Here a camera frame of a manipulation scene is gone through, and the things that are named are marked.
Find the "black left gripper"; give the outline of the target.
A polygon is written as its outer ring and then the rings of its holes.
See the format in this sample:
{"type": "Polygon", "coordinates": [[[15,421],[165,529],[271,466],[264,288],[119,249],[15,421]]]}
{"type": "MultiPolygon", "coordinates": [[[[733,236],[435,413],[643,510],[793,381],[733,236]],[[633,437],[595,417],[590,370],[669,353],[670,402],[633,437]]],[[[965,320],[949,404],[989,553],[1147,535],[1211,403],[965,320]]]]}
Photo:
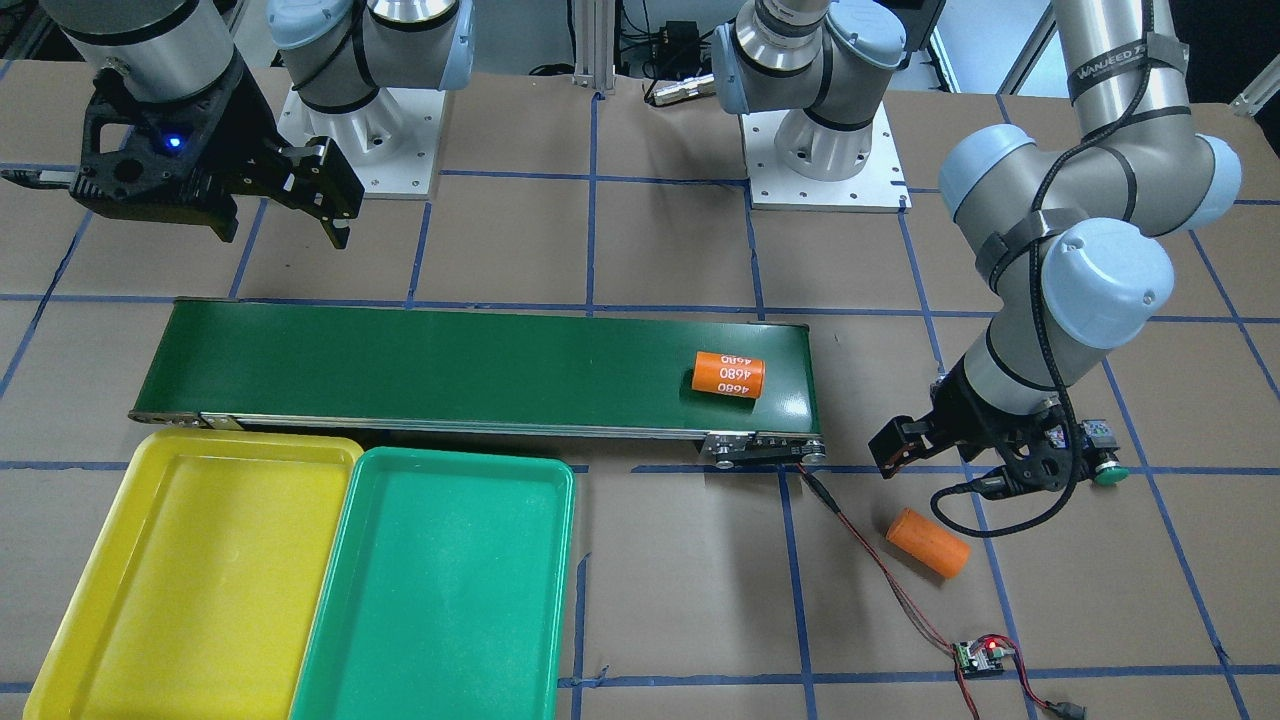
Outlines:
{"type": "Polygon", "coordinates": [[[997,468],[1005,468],[1009,497],[1074,487],[1084,465],[1073,438],[1078,424],[1062,405],[1048,401],[1027,415],[1007,413],[978,392],[965,364],[961,359],[940,382],[931,418],[893,416],[868,441],[879,477],[892,479],[950,447],[966,461],[991,448],[1002,461],[997,468]]]}

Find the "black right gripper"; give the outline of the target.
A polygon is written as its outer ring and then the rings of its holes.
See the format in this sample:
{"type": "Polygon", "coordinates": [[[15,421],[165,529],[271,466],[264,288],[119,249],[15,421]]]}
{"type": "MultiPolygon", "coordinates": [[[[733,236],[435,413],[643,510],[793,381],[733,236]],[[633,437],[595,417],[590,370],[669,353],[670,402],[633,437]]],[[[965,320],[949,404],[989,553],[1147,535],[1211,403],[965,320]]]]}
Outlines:
{"type": "Polygon", "coordinates": [[[334,249],[348,246],[365,187],[339,143],[291,145],[238,51],[204,91],[143,102],[124,76],[104,68],[84,111],[79,168],[3,168],[28,190],[68,190],[91,211],[120,220],[205,225],[223,242],[238,227],[237,195],[268,196],[320,223],[334,249]]]}

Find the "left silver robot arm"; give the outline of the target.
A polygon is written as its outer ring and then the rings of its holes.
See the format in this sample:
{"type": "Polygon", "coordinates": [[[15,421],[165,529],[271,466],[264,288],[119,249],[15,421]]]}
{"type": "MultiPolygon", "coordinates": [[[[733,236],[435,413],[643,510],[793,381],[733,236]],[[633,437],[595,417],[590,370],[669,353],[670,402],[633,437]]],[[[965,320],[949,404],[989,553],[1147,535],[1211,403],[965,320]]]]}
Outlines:
{"type": "MultiPolygon", "coordinates": [[[[1066,391],[1167,302],[1160,238],[1215,222],[1239,193],[1239,156],[1193,126],[1189,49],[1166,1],[1052,9],[1080,140],[1052,152],[997,124],[943,160],[943,202],[1002,306],[934,383],[928,414],[873,437],[884,478],[956,448],[998,455],[975,484],[987,498],[1123,479],[1112,433],[1076,419],[1066,391]]],[[[865,164],[905,29],[873,1],[746,1],[716,27],[710,59],[727,113],[785,111],[778,159],[836,182],[865,164]]]]}

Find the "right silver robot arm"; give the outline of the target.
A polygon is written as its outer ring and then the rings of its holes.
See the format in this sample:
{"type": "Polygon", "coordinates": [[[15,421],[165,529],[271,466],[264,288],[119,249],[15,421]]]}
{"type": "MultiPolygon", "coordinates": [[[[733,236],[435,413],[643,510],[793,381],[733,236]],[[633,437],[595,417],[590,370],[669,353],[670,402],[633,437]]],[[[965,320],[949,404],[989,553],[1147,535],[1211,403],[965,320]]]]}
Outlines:
{"type": "Polygon", "coordinates": [[[93,69],[73,170],[6,169],[118,220],[204,225],[223,242],[239,196],[303,211],[335,249],[366,182],[357,169],[411,141],[393,92],[467,86],[470,1],[270,1],[271,41],[303,106],[291,142],[211,1],[46,1],[93,69]]]}

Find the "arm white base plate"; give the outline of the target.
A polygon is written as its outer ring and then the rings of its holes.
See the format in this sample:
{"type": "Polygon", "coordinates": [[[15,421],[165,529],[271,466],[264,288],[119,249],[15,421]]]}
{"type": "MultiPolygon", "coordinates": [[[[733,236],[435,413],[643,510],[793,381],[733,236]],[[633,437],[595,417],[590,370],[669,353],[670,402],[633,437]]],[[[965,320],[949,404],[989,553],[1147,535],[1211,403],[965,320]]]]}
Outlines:
{"type": "Polygon", "coordinates": [[[869,126],[842,132],[801,110],[740,118],[755,210],[897,213],[911,208],[883,104],[869,126]]]}
{"type": "Polygon", "coordinates": [[[294,145],[317,135],[337,141],[369,199],[429,200],[449,100],[440,90],[381,88],[364,108],[326,115],[292,90],[276,128],[294,145]]]}

